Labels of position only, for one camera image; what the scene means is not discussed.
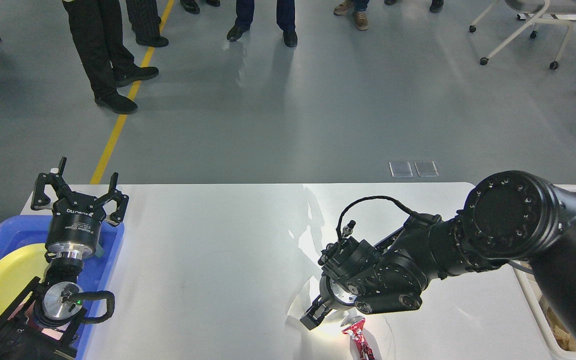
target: gray floor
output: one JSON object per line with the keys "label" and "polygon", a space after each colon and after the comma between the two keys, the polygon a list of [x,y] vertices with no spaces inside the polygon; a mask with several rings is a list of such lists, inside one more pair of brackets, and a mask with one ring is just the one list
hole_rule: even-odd
{"label": "gray floor", "polygon": [[[373,0],[359,32],[335,0],[297,0],[294,49],[272,1],[235,43],[234,1],[199,4],[174,2],[150,62],[160,76],[141,84],[102,183],[477,183],[518,169],[576,184],[576,25],[553,71],[565,28],[551,25],[478,64],[521,25],[502,4],[471,34],[487,2],[434,14],[430,0]],[[69,183],[90,182],[117,116],[92,101],[59,1],[0,0],[0,36],[1,222],[62,156]],[[439,176],[393,178],[398,160],[434,160]]]}

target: robotic arm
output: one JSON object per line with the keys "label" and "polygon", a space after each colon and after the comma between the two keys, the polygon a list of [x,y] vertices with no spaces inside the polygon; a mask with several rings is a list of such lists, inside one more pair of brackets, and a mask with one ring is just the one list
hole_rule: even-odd
{"label": "robotic arm", "polygon": [[[66,157],[62,157],[57,173],[40,173],[35,182],[30,208],[52,210],[45,240],[48,265],[43,282],[33,278],[0,315],[0,360],[73,360],[77,350],[71,345],[80,325],[104,322],[114,313],[112,292],[84,292],[77,280],[84,260],[98,251],[102,222],[118,226],[129,198],[117,189],[116,172],[108,192],[99,198],[72,191],[63,178],[65,167]],[[54,203],[46,196],[47,185],[57,195]],[[116,203],[116,210],[107,219],[103,206],[110,201]],[[105,314],[85,317],[83,302],[100,300],[105,300]],[[66,330],[59,330],[66,325]],[[61,337],[55,339],[43,329],[58,330]]]}
{"label": "robotic arm", "polygon": [[[354,221],[340,230],[343,214],[368,199],[391,200],[410,215],[402,228],[375,246],[350,236]],[[328,244],[318,260],[323,270],[320,296],[301,318],[309,330],[332,310],[417,310],[430,280],[525,260],[576,337],[576,193],[523,171],[505,171],[480,182],[464,209],[448,221],[418,214],[387,196],[352,205],[340,216],[338,241]]]}

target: jeans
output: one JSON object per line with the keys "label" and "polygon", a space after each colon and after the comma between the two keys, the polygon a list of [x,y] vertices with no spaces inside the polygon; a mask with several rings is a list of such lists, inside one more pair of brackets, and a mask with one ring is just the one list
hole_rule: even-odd
{"label": "jeans", "polygon": [[[255,0],[237,0],[235,25],[248,30],[255,13]],[[277,25],[284,32],[295,30],[295,0],[277,0]]]}
{"label": "jeans", "polygon": [[370,0],[354,0],[354,11],[365,12],[368,9],[368,2]]}

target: yellow plate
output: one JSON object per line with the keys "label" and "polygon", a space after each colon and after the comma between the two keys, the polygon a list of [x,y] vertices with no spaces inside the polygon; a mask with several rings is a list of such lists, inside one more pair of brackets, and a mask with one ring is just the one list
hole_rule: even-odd
{"label": "yellow plate", "polygon": [[34,276],[43,278],[48,266],[45,253],[43,243],[29,244],[0,260],[0,315]]}

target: blue tray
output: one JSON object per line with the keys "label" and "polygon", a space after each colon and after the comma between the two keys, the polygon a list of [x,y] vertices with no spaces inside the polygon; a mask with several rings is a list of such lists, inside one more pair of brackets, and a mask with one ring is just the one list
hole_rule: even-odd
{"label": "blue tray", "polygon": [[[44,243],[52,218],[47,215],[18,215],[0,223],[0,259],[24,246]],[[123,235],[123,223],[118,227],[112,227],[107,223],[102,224],[99,244],[103,248],[103,256],[93,256],[85,260],[84,269],[77,279],[77,284],[85,292],[106,290],[121,250]],[[88,316],[96,316],[103,303],[104,301],[85,301],[84,307],[89,309]],[[77,330],[78,339],[73,344],[77,349],[77,359],[83,358],[91,330],[92,325],[81,325]]]}

